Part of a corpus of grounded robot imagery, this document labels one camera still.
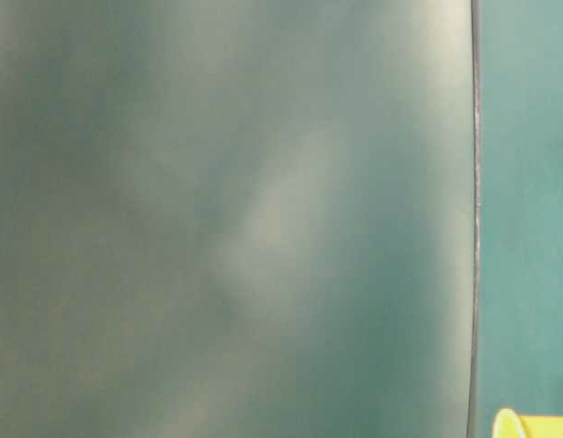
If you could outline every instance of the yellow object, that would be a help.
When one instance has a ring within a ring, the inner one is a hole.
[[[563,417],[518,415],[502,409],[494,420],[492,438],[563,438]]]

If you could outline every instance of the dark green board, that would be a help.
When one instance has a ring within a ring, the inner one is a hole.
[[[0,0],[0,438],[462,436],[471,48],[465,0]]]
[[[563,414],[563,1],[481,1],[478,437]]]

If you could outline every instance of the teal wall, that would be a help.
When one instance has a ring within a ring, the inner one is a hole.
[[[456,438],[467,0],[0,0],[0,438]]]
[[[478,434],[563,414],[563,1],[481,1]]]

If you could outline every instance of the yellow cup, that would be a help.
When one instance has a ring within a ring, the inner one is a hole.
[[[496,415],[493,438],[563,438],[563,417],[518,415],[502,409]]]

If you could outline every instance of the metal edge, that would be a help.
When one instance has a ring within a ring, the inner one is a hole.
[[[468,412],[465,435],[475,437],[475,396],[477,341],[480,301],[480,213],[481,169],[482,169],[482,138],[481,138],[481,94],[480,94],[480,1],[472,2],[472,78],[474,88],[474,307],[472,315],[472,356],[470,363],[470,387],[468,395]]]

